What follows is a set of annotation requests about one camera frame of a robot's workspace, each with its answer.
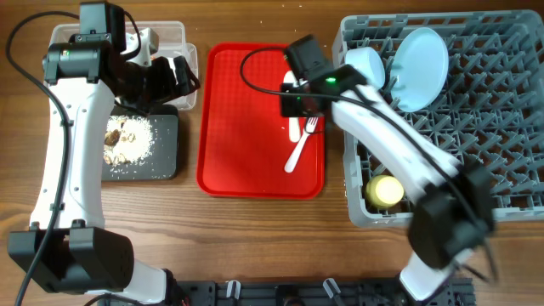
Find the white plastic fork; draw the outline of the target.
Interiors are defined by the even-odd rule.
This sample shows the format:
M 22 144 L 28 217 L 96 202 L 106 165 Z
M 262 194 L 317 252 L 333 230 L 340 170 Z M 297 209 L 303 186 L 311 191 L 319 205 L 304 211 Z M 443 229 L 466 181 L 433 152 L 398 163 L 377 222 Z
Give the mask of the white plastic fork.
M 297 145 L 295 146 L 293 152 L 291 153 L 290 157 L 288 158 L 286 165 L 284 166 L 284 171 L 286 173 L 292 173 L 298 163 L 298 160 L 302 154 L 303 147 L 308 140 L 308 137 L 311 133 L 313 133 L 317 127 L 317 123 L 319 121 L 318 117 L 310 117 L 305 125 L 302 132 L 302 136 L 300 140 L 297 142 Z

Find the white plastic spoon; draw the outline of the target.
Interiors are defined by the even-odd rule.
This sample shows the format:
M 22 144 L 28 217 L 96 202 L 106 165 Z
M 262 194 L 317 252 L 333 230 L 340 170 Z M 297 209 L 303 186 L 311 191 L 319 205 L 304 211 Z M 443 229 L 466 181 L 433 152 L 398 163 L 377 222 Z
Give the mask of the white plastic spoon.
M 292 71 L 288 71 L 284 75 L 283 82 L 290 83 L 291 85 L 294 85 L 295 87 L 298 86 L 298 81 Z M 290 141 L 293 143 L 297 143 L 301 138 L 301 131 L 299 126 L 299 120 L 296 117 L 288 118 L 288 131 L 289 131 Z

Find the rice and food scraps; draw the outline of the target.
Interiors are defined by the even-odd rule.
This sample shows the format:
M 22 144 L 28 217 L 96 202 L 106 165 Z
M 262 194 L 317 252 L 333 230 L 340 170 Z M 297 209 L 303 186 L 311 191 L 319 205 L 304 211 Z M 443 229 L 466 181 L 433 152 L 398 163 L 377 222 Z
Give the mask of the rice and food scraps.
M 154 144 L 150 120 L 142 116 L 111 116 L 107 122 L 103 158 L 117 167 L 137 164 L 152 155 Z

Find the light blue bowl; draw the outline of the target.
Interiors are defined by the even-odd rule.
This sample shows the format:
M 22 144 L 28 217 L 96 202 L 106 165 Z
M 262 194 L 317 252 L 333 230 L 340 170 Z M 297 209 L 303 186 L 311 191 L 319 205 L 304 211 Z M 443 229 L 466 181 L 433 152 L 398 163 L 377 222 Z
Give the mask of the light blue bowl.
M 374 48 L 349 50 L 345 55 L 345 64 L 353 66 L 373 87 L 380 89 L 385 85 L 384 65 Z

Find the yellow plastic cup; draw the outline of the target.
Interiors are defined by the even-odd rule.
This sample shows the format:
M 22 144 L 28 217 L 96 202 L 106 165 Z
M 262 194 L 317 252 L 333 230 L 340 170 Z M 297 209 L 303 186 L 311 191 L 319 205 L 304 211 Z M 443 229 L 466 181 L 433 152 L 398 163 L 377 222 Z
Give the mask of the yellow plastic cup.
M 400 181 L 388 175 L 378 175 L 365 187 L 365 198 L 378 209 L 389 209 L 399 203 L 405 190 Z

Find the light blue plate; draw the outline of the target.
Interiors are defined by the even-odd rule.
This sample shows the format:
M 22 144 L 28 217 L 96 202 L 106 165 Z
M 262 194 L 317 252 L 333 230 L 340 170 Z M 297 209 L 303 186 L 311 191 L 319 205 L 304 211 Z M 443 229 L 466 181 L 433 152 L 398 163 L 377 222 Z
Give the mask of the light blue plate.
M 448 49 L 443 38 L 428 27 L 411 32 L 397 49 L 392 69 L 393 99 L 404 112 L 415 112 L 439 96 L 449 70 Z

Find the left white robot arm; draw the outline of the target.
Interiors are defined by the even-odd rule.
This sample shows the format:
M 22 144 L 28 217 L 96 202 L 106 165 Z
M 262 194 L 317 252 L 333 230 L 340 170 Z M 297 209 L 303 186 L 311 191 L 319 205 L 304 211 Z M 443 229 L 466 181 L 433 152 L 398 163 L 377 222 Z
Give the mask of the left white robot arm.
M 25 231 L 8 237 L 8 255 L 45 292 L 88 294 L 133 305 L 187 305 L 168 269 L 136 259 L 131 241 L 105 228 L 103 146 L 115 106 L 148 112 L 194 93 L 198 77 L 183 56 L 159 57 L 143 44 L 128 50 L 132 15 L 106 1 L 83 2 L 78 33 L 54 43 L 36 80 L 50 103 L 42 190 Z

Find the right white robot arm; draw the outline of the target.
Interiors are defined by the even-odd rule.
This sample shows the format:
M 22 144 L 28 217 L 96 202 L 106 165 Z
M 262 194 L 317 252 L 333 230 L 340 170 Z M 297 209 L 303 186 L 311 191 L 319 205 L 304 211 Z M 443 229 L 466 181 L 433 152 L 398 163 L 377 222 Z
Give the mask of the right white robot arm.
M 283 116 L 320 116 L 355 136 L 402 184 L 414 205 L 408 227 L 413 253 L 399 274 L 412 301 L 426 302 L 477 247 L 488 248 L 495 200 L 490 172 L 459 161 L 398 115 L 354 67 L 336 68 L 312 35 L 283 49 L 296 85 L 282 89 Z

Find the clear plastic waste bin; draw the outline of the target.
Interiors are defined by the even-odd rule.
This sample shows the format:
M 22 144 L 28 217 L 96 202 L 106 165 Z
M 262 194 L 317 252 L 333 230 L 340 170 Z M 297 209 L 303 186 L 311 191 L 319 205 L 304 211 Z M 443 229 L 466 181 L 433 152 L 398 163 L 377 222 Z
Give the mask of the clear plastic waste bin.
M 126 43 L 127 50 L 123 53 L 133 51 L 138 46 L 135 30 L 130 21 L 126 25 Z M 173 59 L 183 56 L 191 72 L 198 77 L 198 59 L 196 46 L 186 42 L 185 28 L 182 22 L 175 20 L 167 21 L 136 21 L 136 25 L 141 32 L 141 36 L 147 39 L 148 34 L 145 29 L 151 29 L 158 36 L 157 52 L 150 55 L 150 60 L 157 57 L 168 58 L 171 69 L 175 69 Z M 67 43 L 72 35 L 79 33 L 79 24 L 60 24 L 57 25 L 50 37 L 49 45 L 53 43 Z M 173 105 L 179 111 L 189 111 L 196 104 L 197 92 L 190 93 L 187 96 L 176 98 L 166 103 Z

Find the black waste tray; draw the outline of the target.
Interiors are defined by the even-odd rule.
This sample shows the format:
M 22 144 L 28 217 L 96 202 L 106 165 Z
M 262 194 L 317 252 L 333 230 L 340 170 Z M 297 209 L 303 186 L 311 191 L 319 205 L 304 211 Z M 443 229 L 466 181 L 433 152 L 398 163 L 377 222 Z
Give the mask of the black waste tray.
M 138 115 L 115 108 L 111 116 Z M 117 167 L 107 165 L 103 161 L 102 181 L 167 180 L 176 176 L 179 147 L 178 110 L 172 105 L 161 105 L 143 117 L 148 118 L 152 126 L 154 139 L 151 146 L 152 155 L 143 162 Z

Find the grey dishwasher rack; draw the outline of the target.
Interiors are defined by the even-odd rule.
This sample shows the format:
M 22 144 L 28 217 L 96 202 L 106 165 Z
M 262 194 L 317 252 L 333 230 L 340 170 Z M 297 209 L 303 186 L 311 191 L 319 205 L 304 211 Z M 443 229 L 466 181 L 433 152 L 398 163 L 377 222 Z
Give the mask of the grey dishwasher rack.
M 332 44 L 374 48 L 391 66 L 402 40 L 428 27 L 445 41 L 449 71 L 429 106 L 404 118 L 464 161 L 484 163 L 499 222 L 543 217 L 543 22 L 532 10 L 350 15 Z

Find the red serving tray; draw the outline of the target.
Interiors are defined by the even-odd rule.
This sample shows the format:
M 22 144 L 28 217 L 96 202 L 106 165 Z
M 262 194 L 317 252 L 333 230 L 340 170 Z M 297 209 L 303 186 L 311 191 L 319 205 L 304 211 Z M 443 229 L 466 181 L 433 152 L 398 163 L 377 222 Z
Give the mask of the red serving tray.
M 312 135 L 292 173 L 284 166 L 295 148 L 278 91 L 289 67 L 281 46 L 223 42 L 207 59 L 196 166 L 199 187 L 211 196 L 307 200 L 325 182 L 325 140 Z

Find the black mounting rail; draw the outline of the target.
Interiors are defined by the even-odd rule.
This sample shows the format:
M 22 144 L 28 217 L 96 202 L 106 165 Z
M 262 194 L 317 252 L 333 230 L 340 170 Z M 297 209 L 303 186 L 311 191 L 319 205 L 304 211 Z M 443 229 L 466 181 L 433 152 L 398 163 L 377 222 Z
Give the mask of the black mounting rail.
M 395 278 L 359 281 L 292 283 L 240 283 L 229 281 L 183 281 L 187 305 L 208 306 L 281 306 L 281 305 L 418 305 Z

